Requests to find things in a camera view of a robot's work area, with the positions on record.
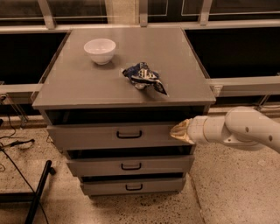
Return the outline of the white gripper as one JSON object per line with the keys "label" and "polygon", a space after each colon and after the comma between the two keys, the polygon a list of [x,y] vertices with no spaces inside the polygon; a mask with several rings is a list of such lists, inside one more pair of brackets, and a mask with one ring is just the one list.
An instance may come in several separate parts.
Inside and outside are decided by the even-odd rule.
{"label": "white gripper", "polygon": [[204,134],[206,120],[205,115],[195,116],[191,120],[185,119],[171,129],[171,137],[188,144],[207,144],[208,141]]}

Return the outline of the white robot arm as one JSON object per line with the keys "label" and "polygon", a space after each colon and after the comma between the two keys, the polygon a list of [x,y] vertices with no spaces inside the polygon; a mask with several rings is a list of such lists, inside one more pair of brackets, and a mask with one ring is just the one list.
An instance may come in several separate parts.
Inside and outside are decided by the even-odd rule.
{"label": "white robot arm", "polygon": [[232,108],[225,115],[185,119],[170,135],[188,144],[218,143],[244,151],[269,147],[280,153],[280,123],[247,107]]}

